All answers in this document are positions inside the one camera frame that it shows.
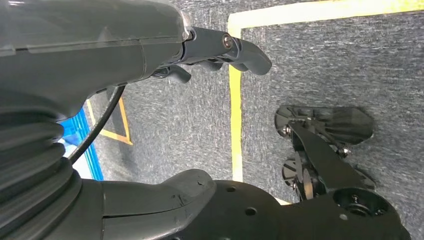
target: blue tape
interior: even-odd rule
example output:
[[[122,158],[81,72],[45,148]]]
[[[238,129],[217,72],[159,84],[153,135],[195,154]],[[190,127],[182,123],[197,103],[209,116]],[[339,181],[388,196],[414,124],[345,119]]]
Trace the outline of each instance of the blue tape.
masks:
[[[79,134],[81,139],[84,139],[90,132],[89,124],[87,123],[86,114],[84,113],[84,110],[81,108],[78,114],[71,119],[72,123],[76,127],[77,133]],[[87,148],[87,150],[84,152],[84,155],[85,159],[87,160],[92,178],[94,180],[103,181],[104,179],[102,169],[100,168],[99,158],[97,157],[96,150],[93,144],[91,144]]]

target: screw hole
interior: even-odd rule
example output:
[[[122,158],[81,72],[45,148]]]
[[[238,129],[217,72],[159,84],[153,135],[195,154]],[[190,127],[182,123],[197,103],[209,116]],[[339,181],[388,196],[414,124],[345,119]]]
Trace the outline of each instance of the screw hole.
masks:
[[[236,188],[235,188],[235,187],[233,187],[233,186],[230,186],[230,187],[228,187],[228,188],[226,189],[226,191],[227,191],[227,192],[229,192],[229,193],[233,193],[233,192],[235,192],[235,191],[236,191]]]
[[[244,213],[246,213],[247,216],[253,216],[253,215],[256,215],[256,213],[258,213],[258,211],[256,209],[254,209],[253,207],[248,207],[248,208],[246,208]]]

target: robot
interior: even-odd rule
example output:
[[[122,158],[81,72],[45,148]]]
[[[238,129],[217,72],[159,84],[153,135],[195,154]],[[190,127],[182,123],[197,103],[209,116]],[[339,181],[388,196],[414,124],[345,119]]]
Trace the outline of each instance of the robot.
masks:
[[[150,77],[187,82],[178,65],[264,75],[271,61],[251,42],[191,26],[165,0],[0,4],[0,239],[411,239],[372,181],[342,160],[346,144],[372,135],[356,108],[277,111],[297,154],[283,168],[300,200],[292,205],[198,169],[157,185],[81,179],[57,143],[58,121],[89,96]]]

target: hole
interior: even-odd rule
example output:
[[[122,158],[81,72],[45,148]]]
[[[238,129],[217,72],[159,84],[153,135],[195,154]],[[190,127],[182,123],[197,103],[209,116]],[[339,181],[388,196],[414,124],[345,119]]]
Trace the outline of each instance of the hole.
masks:
[[[345,221],[348,220],[348,216],[346,216],[346,214],[340,214],[339,218]]]
[[[227,192],[229,192],[229,193],[233,193],[233,192],[235,192],[235,191],[236,191],[236,188],[235,188],[235,187],[233,187],[233,186],[230,186],[230,187],[228,187],[228,188],[226,189],[226,191],[227,191]]]
[[[258,211],[254,209],[253,207],[246,208],[244,212],[246,213],[247,216],[253,216],[253,215],[256,215],[256,213],[258,213]]]

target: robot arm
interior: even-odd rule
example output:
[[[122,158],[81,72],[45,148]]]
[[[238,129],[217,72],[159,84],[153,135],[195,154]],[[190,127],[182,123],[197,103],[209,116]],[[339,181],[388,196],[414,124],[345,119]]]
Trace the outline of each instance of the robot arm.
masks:
[[[374,223],[370,239],[409,239],[390,205],[380,221],[340,219],[345,210],[333,200],[340,185],[282,207],[259,188],[213,181],[201,170],[158,185],[81,179],[62,157],[57,121],[87,97],[149,77],[186,82],[179,64],[228,63],[263,75],[271,62],[250,42],[189,26],[165,0],[0,4],[0,239],[340,239],[339,229],[365,239]],[[308,149],[301,127],[289,126]],[[313,231],[300,228],[304,221]]]

